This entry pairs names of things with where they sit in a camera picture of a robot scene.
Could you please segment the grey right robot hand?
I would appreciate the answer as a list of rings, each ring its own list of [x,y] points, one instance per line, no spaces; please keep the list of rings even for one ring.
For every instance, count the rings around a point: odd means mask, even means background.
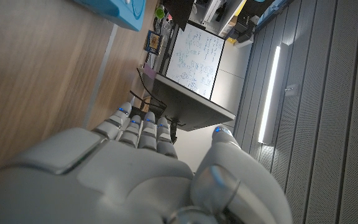
[[[124,103],[95,129],[62,131],[0,168],[0,223],[291,223],[287,198],[217,126],[196,172],[173,125]]]

